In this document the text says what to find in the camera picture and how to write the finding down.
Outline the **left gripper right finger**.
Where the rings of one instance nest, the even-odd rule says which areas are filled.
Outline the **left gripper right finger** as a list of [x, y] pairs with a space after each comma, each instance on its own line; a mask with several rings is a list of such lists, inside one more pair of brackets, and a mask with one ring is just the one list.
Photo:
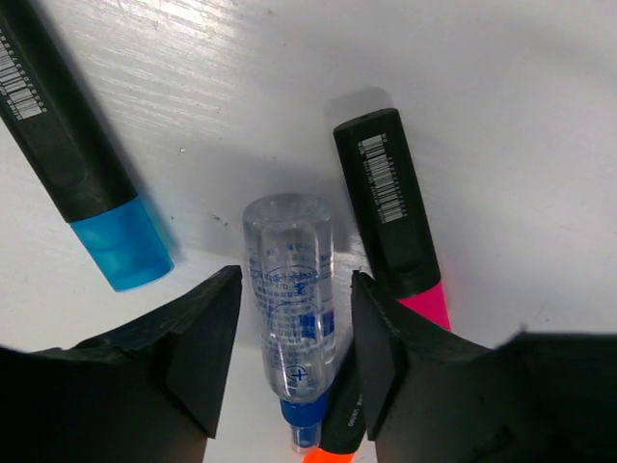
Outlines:
[[520, 332], [497, 348], [352, 277], [367, 436], [381, 462], [612, 462], [616, 338]]

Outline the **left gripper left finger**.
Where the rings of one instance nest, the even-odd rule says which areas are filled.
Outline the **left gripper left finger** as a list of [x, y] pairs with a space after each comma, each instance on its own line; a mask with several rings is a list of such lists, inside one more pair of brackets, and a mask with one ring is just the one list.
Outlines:
[[238, 266], [70, 349], [1, 351], [5, 462], [200, 462], [217, 432]]

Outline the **pink cap highlighter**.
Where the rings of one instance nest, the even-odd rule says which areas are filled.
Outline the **pink cap highlighter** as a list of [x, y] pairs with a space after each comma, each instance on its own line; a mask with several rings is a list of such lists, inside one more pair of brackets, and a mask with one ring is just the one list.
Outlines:
[[406, 308], [449, 331], [442, 274], [399, 112], [377, 110], [333, 134], [373, 278]]

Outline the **clear glue bottle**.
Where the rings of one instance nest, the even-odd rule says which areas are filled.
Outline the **clear glue bottle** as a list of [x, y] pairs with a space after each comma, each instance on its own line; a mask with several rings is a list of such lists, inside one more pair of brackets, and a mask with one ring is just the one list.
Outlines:
[[329, 205], [303, 193], [243, 212], [264, 372], [300, 453], [319, 445], [335, 378], [332, 222]]

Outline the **blue cap highlighter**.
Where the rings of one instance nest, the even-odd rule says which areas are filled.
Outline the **blue cap highlighter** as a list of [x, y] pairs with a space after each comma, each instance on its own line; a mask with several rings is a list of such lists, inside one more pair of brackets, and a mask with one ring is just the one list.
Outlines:
[[173, 269], [117, 151], [28, 1], [1, 4], [1, 118], [114, 291]]

